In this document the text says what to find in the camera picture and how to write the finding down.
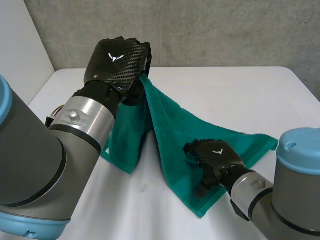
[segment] towel fold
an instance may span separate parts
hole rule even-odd
[[[119,106],[114,129],[101,156],[130,174],[138,163],[145,133],[154,130],[167,184],[200,218],[226,190],[217,186],[202,198],[194,196],[203,170],[194,159],[185,155],[183,147],[186,143],[194,139],[226,141],[247,168],[277,147],[278,141],[268,135],[245,134],[207,123],[164,95],[145,75],[141,82],[146,94],[144,101],[137,106]]]

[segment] silver metal joint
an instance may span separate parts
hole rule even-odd
[[[257,195],[272,187],[273,184],[259,173],[248,172],[234,183],[231,190],[231,199],[249,217],[249,207]]]
[[[74,96],[64,105],[53,125],[65,125],[82,131],[96,140],[103,149],[114,127],[113,114],[101,103],[83,96]]]

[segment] white logo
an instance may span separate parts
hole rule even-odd
[[[222,155],[222,152],[224,151],[224,149],[221,149],[221,151],[212,151],[214,154],[220,154]]]
[[[123,58],[124,55],[122,55],[120,57],[114,57],[114,56],[111,56],[111,54],[109,53],[109,57],[112,59],[112,62],[115,62],[116,60],[119,60],[119,59]]]

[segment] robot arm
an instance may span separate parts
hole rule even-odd
[[[282,135],[277,148],[274,185],[247,169],[224,141],[195,140],[184,147],[203,168],[195,194],[225,187],[235,213],[268,240],[319,240],[320,129],[301,128]]]
[[[49,128],[1,78],[0,231],[39,240],[61,236],[113,129],[119,103],[132,106],[143,99],[139,79],[150,64],[148,43],[122,37],[100,41],[84,88]]]

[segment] white wall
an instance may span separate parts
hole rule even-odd
[[[0,0],[0,74],[29,104],[54,73],[23,0]]]

